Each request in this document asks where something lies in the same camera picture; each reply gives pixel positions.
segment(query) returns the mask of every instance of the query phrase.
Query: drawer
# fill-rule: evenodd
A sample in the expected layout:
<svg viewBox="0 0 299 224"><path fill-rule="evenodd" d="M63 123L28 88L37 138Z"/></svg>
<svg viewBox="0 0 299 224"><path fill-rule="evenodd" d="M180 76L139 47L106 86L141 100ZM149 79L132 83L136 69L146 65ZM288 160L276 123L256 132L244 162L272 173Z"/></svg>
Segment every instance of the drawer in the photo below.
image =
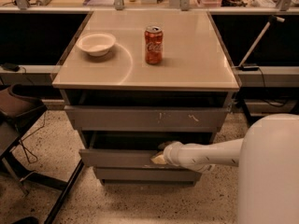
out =
<svg viewBox="0 0 299 224"><path fill-rule="evenodd" d="M95 176L105 183L167 183L195 185L201 174L190 170L94 168Z"/></svg>
<svg viewBox="0 0 299 224"><path fill-rule="evenodd" d="M107 107L67 105L75 130L215 132L226 117L224 108Z"/></svg>
<svg viewBox="0 0 299 224"><path fill-rule="evenodd" d="M177 169L171 165L157 165L150 158L155 150L82 149L79 154L86 166L105 168Z"/></svg>

